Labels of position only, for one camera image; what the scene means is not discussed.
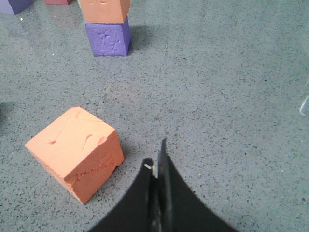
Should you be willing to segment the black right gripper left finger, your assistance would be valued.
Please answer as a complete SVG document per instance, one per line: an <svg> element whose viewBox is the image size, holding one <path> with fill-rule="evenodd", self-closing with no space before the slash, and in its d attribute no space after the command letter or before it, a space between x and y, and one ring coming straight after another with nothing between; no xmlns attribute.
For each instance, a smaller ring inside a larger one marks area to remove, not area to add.
<svg viewBox="0 0 309 232"><path fill-rule="evenodd" d="M153 161L146 158L131 187L91 232L146 232Z"/></svg>

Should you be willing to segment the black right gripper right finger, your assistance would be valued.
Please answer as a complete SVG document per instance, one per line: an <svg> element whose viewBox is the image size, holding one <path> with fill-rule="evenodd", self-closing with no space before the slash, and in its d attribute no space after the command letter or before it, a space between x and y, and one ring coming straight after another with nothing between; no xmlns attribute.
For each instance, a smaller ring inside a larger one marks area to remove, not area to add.
<svg viewBox="0 0 309 232"><path fill-rule="evenodd" d="M215 215L184 182L162 140L158 155L158 198L164 232L235 232Z"/></svg>

